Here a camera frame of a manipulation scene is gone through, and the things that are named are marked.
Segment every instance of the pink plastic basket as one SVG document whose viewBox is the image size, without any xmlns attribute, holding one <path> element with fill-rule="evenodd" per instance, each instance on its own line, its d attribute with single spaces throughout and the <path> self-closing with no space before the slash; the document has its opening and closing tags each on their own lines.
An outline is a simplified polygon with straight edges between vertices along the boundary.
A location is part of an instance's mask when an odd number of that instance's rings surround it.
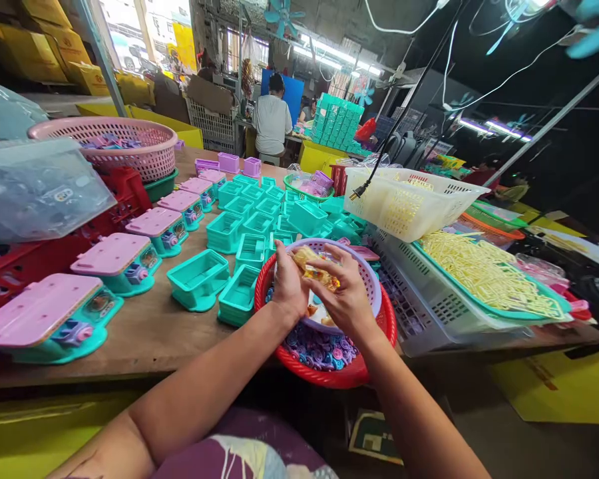
<svg viewBox="0 0 599 479">
<path fill-rule="evenodd" d="M 161 180 L 175 170 L 174 147 L 178 136 L 171 128 L 159 123 L 134 118 L 84 116 L 38 123 L 27 133 L 29 138 L 39 140 L 68 136 L 79 142 L 113 133 L 120 139 L 137 140 L 144 146 L 126 150 L 81 148 L 80 152 L 104 171 L 130 166 L 140 172 L 143 183 Z"/>
</svg>

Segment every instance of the fan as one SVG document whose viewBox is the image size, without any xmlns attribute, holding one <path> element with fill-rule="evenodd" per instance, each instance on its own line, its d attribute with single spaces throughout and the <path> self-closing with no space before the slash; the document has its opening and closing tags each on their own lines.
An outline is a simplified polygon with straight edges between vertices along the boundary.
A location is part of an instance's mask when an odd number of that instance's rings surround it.
<svg viewBox="0 0 599 479">
<path fill-rule="evenodd" d="M 274 11 L 265 11 L 264 19 L 267 23 L 277 22 L 278 30 L 276 32 L 276 37 L 283 40 L 286 27 L 291 31 L 291 35 L 296 37 L 298 35 L 298 30 L 291 22 L 291 19 L 304 17 L 306 13 L 291 12 L 291 0 L 271 0 L 271 7 L 273 7 Z"/>
</svg>

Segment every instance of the red plastic crate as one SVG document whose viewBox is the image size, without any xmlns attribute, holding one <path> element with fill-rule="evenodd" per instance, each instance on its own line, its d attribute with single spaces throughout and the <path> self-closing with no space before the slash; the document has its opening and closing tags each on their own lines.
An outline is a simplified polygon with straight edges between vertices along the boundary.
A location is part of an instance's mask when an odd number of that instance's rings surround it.
<svg viewBox="0 0 599 479">
<path fill-rule="evenodd" d="M 124 166 L 101 175 L 118 204 L 63 238 L 11 246 L 0 257 L 0 307 L 28 284 L 53 273 L 70 273 L 76 256 L 84 253 L 102 236 L 123 232 L 125 225 L 151 208 L 140 174 Z"/>
</svg>

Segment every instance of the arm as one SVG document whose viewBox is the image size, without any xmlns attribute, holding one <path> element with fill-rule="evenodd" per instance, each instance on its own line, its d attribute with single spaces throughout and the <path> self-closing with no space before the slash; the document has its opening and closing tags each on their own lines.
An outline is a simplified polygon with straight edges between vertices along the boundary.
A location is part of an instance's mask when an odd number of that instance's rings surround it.
<svg viewBox="0 0 599 479">
<path fill-rule="evenodd" d="M 171 454 L 209 433 L 306 310 L 308 290 L 284 245 L 276 243 L 273 300 L 134 402 L 50 478 L 147 478 Z"/>
<path fill-rule="evenodd" d="M 377 326 L 357 262 L 342 249 L 329 245 L 326 249 L 341 266 L 326 261 L 309 264 L 336 276 L 340 288 L 332 293 L 314 279 L 304 281 L 359 348 L 409 477 L 489 478 L 473 450 Z"/>
</svg>

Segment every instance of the metal pole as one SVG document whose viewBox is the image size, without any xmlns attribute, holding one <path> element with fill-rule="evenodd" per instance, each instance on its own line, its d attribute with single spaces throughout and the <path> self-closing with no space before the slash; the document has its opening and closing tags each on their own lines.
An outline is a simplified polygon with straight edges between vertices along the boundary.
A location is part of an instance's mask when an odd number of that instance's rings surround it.
<svg viewBox="0 0 599 479">
<path fill-rule="evenodd" d="M 599 75 L 597 75 L 596 77 L 594 77 L 592 79 L 592 81 L 590 83 L 588 83 L 583 90 L 581 90 L 572 100 L 570 100 L 568 102 L 568 104 L 566 106 L 564 106 L 561 110 L 559 110 L 559 112 L 553 116 L 548 123 L 546 123 L 543 128 L 541 128 L 541 130 L 539 130 L 533 137 L 532 137 L 532 141 L 526 143 L 524 146 L 522 146 L 521 148 L 519 148 L 519 151 L 517 153 L 515 153 L 514 155 L 512 155 L 512 157 L 510 158 L 510 160 L 508 160 L 506 163 L 504 163 L 504 166 L 502 166 L 501 168 L 499 168 L 499 171 L 497 173 L 495 173 L 494 175 L 492 175 L 488 181 L 486 181 L 484 183 L 484 186 L 488 186 L 490 185 L 492 182 L 494 182 L 497 178 L 499 178 L 501 175 L 504 174 L 504 172 L 506 170 L 508 170 L 525 152 L 527 152 L 528 150 L 530 150 L 530 148 L 532 146 L 534 146 L 535 143 L 537 143 L 541 138 L 543 138 L 543 136 L 548 133 L 550 131 L 550 129 L 556 125 L 557 123 L 559 123 L 559 121 L 566 116 L 570 110 L 572 110 L 575 105 L 577 105 L 581 100 L 583 100 L 584 98 L 586 98 L 586 96 L 588 95 L 588 93 L 590 93 L 591 91 L 593 91 L 595 89 L 595 87 L 599 84 Z"/>
<path fill-rule="evenodd" d="M 128 115 L 126 114 L 124 102 L 122 101 L 122 95 L 120 95 L 120 91 L 118 90 L 118 84 L 115 81 L 113 70 L 111 69 L 111 65 L 108 62 L 108 57 L 106 55 L 106 50 L 104 49 L 104 45 L 102 43 L 102 38 L 100 37 L 100 32 L 98 31 L 95 22 L 93 21 L 91 12 L 89 11 L 87 0 L 77 0 L 75 2 L 75 5 L 77 6 L 80 18 L 87 26 L 87 29 L 91 34 L 91 39 L 93 40 L 91 42 L 91 45 L 93 46 L 93 53 L 95 54 L 95 59 L 98 61 L 98 66 L 102 70 L 104 82 L 108 87 L 108 91 L 111 93 L 111 99 L 113 100 L 115 109 L 118 112 L 118 116 L 126 118 Z"/>
</svg>

